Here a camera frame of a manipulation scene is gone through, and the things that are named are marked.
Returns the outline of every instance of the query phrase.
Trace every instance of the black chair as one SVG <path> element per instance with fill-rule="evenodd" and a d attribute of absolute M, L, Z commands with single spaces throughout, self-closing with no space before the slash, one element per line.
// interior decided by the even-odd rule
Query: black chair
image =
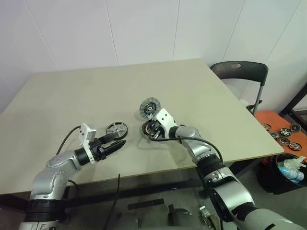
<path fill-rule="evenodd" d="M 211 70 L 219 77 L 219 79 L 246 79 L 260 82 L 256 102 L 253 105 L 253 115 L 255 116 L 269 68 L 266 65 L 257 62 L 226 61 L 212 65 Z"/>

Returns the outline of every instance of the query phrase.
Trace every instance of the wall panel seam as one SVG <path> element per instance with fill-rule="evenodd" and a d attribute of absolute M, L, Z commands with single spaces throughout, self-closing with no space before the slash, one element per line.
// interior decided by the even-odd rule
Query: wall panel seam
<path fill-rule="evenodd" d="M 117 58 L 117 52 L 116 52 L 116 48 L 115 48 L 114 36 L 113 36 L 113 31 L 112 31 L 112 26 L 111 26 L 111 20 L 110 20 L 110 15 L 109 15 L 109 9 L 108 9 L 108 7 L 107 7 L 107 2 L 106 2 L 106 0 L 105 0 L 105 5 L 106 5 L 107 19 L 108 19 L 108 21 L 109 21 L 109 26 L 110 26 L 110 32 L 111 32 L 111 37 L 112 37 L 112 43 L 113 43 L 114 53 L 115 53 L 115 57 L 116 57 L 116 64 L 119 66 L 118 58 Z"/>
<path fill-rule="evenodd" d="M 293 11 L 293 13 L 292 13 L 292 15 L 291 15 L 291 17 L 290 17 L 288 23 L 287 23 L 286 26 L 284 27 L 284 29 L 283 29 L 283 31 L 281 32 L 281 34 L 280 34 L 279 38 L 277 39 L 276 43 L 273 45 L 272 50 L 269 52 L 269 55 L 268 55 L 267 58 L 265 59 L 264 64 L 267 63 L 267 61 L 268 61 L 268 59 L 270 58 L 271 54 L 273 53 L 275 47 L 277 46 L 279 40 L 280 40 L 281 37 L 283 36 L 283 34 L 284 34 L 286 28 L 288 27 L 288 25 L 289 25 L 289 23 L 291 22 L 293 16 L 295 15 L 295 13 L 296 13 L 296 11 L 297 11 L 297 9 L 298 9 L 298 6 L 299 6 L 299 4 L 301 3 L 301 1 L 299 1 L 298 5 L 297 5 L 296 8 L 294 9 L 294 11 Z M 244 97 L 246 96 L 247 92 L 251 89 L 251 87 L 252 87 L 252 83 L 250 82 L 250 83 L 248 83 L 248 86 L 246 87 L 246 89 L 245 89 L 244 93 L 242 94 L 241 98 L 244 98 Z"/>
<path fill-rule="evenodd" d="M 178 18 L 179 18 L 179 8 L 180 8 L 180 0 L 178 0 L 177 20 L 176 20 L 176 28 L 175 28 L 175 37 L 174 37 L 174 47 L 173 47 L 173 56 L 172 56 L 172 61 L 174 61 L 174 54 L 175 54 L 176 35 L 177 35 Z"/>
<path fill-rule="evenodd" d="M 236 26 L 237 26 L 238 21 L 239 21 L 239 19 L 240 19 L 240 17 L 241 17 L 241 14 L 242 14 L 244 5 L 245 5 L 245 0 L 244 0 L 244 2 L 243 2 L 243 4 L 242 4 L 242 7 L 241 7 L 240 13 L 239 13 L 239 15 L 238 15 L 238 18 L 237 18 L 237 20 L 236 20 L 236 24 L 235 24 L 235 26 L 234 26 L 234 29 L 232 30 L 232 33 L 231 33 L 231 36 L 230 36 L 230 38 L 229 38 L 229 42 L 228 42 L 228 44 L 227 44 L 227 47 L 226 47 L 225 53 L 224 53 L 224 55 L 223 55 L 222 61 L 224 61 L 224 58 L 225 58 L 226 52 L 227 52 L 227 50 L 228 50 L 228 47 L 229 47 L 229 45 L 230 45 L 231 39 L 232 39 L 233 36 L 234 36 L 235 30 L 236 30 Z"/>
<path fill-rule="evenodd" d="M 26 6 L 26 8 L 27 8 L 27 10 L 28 10 L 28 12 L 29 12 L 29 14 L 30 14 L 30 16 L 31 16 L 31 18 L 32 18 L 32 20 L 33 20 L 33 22 L 34 22 L 34 25 L 35 25 L 36 29 L 37 29 L 38 32 L 39 32 L 39 35 L 40 35 L 41 39 L 43 40 L 43 42 L 44 42 L 44 44 L 45 44 L 45 46 L 46 46 L 48 52 L 50 53 L 50 55 L 51 55 L 51 57 L 52 57 L 52 59 L 53 59 L 55 65 L 57 66 L 58 71 L 61 71 L 61 69 L 60 69 L 60 67 L 59 67 L 59 65 L 58 65 L 58 63 L 57 63 L 57 61 L 56 61 L 56 59 L 55 59 L 54 56 L 53 56 L 53 53 L 52 53 L 52 51 L 51 51 L 49 45 L 47 44 L 47 42 L 46 42 L 46 40 L 45 40 L 43 34 L 41 33 L 41 31 L 40 31 L 40 29 L 39 29 L 39 27 L 38 27 L 38 25 L 37 25 L 37 23 L 36 23 L 36 21 L 35 21 L 35 18 L 34 18 L 34 16 L 33 16 L 32 12 L 31 12 L 31 10 L 30 10 L 30 8 L 29 8 L 29 6 L 28 6 L 26 0 L 23 0 L 23 1 L 24 1 L 24 4 L 25 4 L 25 6 Z"/>

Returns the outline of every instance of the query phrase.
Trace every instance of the robotic arm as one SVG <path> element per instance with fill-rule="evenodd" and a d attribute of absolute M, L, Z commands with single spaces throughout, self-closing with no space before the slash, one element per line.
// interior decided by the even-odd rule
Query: robotic arm
<path fill-rule="evenodd" d="M 20 224 L 19 230 L 56 230 L 57 221 L 64 215 L 62 198 L 68 179 L 81 166 L 104 160 L 126 142 L 119 140 L 104 147 L 103 144 L 114 140 L 117 134 L 100 138 L 95 138 L 95 134 L 94 128 L 82 124 L 79 134 L 82 148 L 54 156 L 35 177 L 24 222 Z"/>
<path fill-rule="evenodd" d="M 218 216 L 225 222 L 234 222 L 240 230 L 304 230 L 279 214 L 257 208 L 249 191 L 217 157 L 217 149 L 202 139 L 194 127 L 178 126 L 166 109 L 161 109 L 151 123 L 149 139 L 179 139 L 197 165 L 204 189 Z"/>

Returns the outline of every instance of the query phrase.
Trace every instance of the chair backrest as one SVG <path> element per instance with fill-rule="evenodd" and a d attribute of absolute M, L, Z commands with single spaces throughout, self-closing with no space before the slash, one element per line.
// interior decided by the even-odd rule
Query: chair backrest
<path fill-rule="evenodd" d="M 226 61 L 216 63 L 211 66 L 211 70 L 220 79 L 246 79 L 251 81 L 258 81 L 260 85 L 265 84 L 269 68 L 257 62 L 250 61 Z"/>

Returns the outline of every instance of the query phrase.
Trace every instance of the gear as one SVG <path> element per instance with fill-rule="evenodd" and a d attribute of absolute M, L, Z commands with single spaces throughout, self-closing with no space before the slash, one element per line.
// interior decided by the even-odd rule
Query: gear
<path fill-rule="evenodd" d="M 291 136 L 291 130 L 287 129 L 287 128 L 282 128 L 281 130 L 279 130 L 279 133 L 284 136 L 284 137 L 289 137 Z"/>
<path fill-rule="evenodd" d="M 272 128 L 272 126 L 270 126 L 269 124 L 266 124 L 266 123 L 262 124 L 262 126 L 263 126 L 263 127 L 265 128 L 265 130 L 267 130 L 267 131 L 270 131 L 271 128 Z"/>
<path fill-rule="evenodd" d="M 292 149 L 293 151 L 300 151 L 302 149 L 302 146 L 295 142 L 290 143 L 288 147 Z"/>
<path fill-rule="evenodd" d="M 149 97 L 140 105 L 140 114 L 144 119 L 151 120 L 160 109 L 160 102 L 156 98 Z"/>
<path fill-rule="evenodd" d="M 279 134 L 278 134 L 278 133 L 269 132 L 269 134 L 270 134 L 273 138 L 279 138 Z"/>
<path fill-rule="evenodd" d="M 153 134 L 154 134 L 154 125 L 155 125 L 154 121 L 146 121 L 142 125 L 142 132 L 143 132 L 143 134 L 145 134 L 146 136 L 153 136 Z"/>
<path fill-rule="evenodd" d="M 290 125 L 290 130 L 293 133 L 298 133 L 299 131 L 301 131 L 302 127 L 298 124 L 298 123 L 292 123 Z"/>
<path fill-rule="evenodd" d="M 284 137 L 277 138 L 277 141 L 282 146 L 288 146 L 290 144 L 290 140 L 288 138 L 284 138 Z"/>

